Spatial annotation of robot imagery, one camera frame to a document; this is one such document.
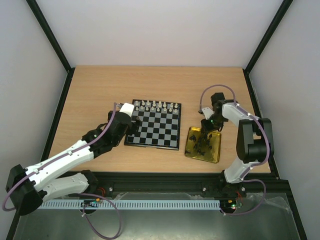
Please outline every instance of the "checkered board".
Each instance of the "checkered board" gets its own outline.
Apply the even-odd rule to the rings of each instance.
[[[175,108],[175,102],[173,107],[170,107],[171,102],[166,102],[167,109],[165,111],[163,105],[159,107],[158,101],[155,102],[156,107],[152,110],[153,100],[149,101],[150,105],[147,106],[147,100],[144,100],[143,109],[141,108],[142,100],[134,99],[132,101],[134,105],[132,118],[138,116],[141,120],[141,126],[134,135],[126,136],[124,145],[179,150],[181,103],[177,103],[178,107]]]

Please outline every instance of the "white wall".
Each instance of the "white wall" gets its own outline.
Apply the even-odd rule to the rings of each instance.
[[[10,169],[40,160],[65,79],[27,2],[0,1],[1,202]],[[6,238],[14,213],[0,210],[0,239]]]
[[[38,0],[75,65],[245,68],[282,0]]]
[[[320,222],[320,2],[293,1],[253,68],[262,113],[272,120],[275,160],[288,179],[308,239]]]

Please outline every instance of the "yellow tray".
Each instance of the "yellow tray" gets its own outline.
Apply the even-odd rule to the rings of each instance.
[[[196,137],[196,141],[190,139],[190,137],[194,135]],[[184,155],[187,158],[197,159],[201,161],[206,161],[210,163],[217,164],[220,158],[220,145],[221,145],[221,133],[217,131],[212,131],[208,133],[209,146],[212,146],[210,149],[206,143],[206,139],[202,140],[201,143],[201,152],[204,155],[201,155],[197,152],[197,149],[194,149],[195,144],[198,144],[198,139],[201,135],[201,128],[199,127],[190,127],[188,132],[188,137],[185,143],[185,151]]]

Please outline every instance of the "wooden surface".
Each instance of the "wooden surface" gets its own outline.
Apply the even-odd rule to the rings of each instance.
[[[113,102],[131,103],[132,99],[150,99],[182,104],[180,149],[124,146],[77,166],[74,170],[100,172],[220,173],[236,158],[237,128],[227,122],[222,131],[219,163],[194,160],[184,156],[189,127],[200,127],[198,113],[203,90],[214,84],[231,87],[237,101],[253,113],[249,92],[241,68],[233,67],[144,67],[77,66],[64,104],[50,156],[53,156],[105,123]],[[210,96],[228,89],[215,87],[207,91],[203,106],[211,106]],[[254,173],[269,173],[269,165],[254,168]]]

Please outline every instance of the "robotic arm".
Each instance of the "robotic arm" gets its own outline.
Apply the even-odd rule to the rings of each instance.
[[[201,137],[211,131],[222,131],[229,120],[238,127],[234,162],[223,171],[225,181],[240,183],[253,167],[262,165],[274,154],[272,124],[268,118],[259,118],[245,111],[234,100],[226,100],[222,92],[211,96],[212,109],[204,107],[199,111],[205,119],[201,121]]]
[[[89,131],[74,145],[46,161],[28,166],[25,169],[20,164],[13,167],[6,184],[7,192],[23,178],[30,175],[10,195],[18,214],[21,216],[27,215],[36,210],[43,202],[61,196],[94,193],[98,180],[89,170],[84,170],[69,177],[58,177],[77,165],[111,151],[113,147],[119,145],[125,134],[134,134],[141,121],[139,118],[131,121],[133,111],[134,106],[132,104],[121,104],[120,110],[115,112],[113,117],[111,112],[109,113],[109,123],[104,130],[101,128],[107,125],[106,123]]]

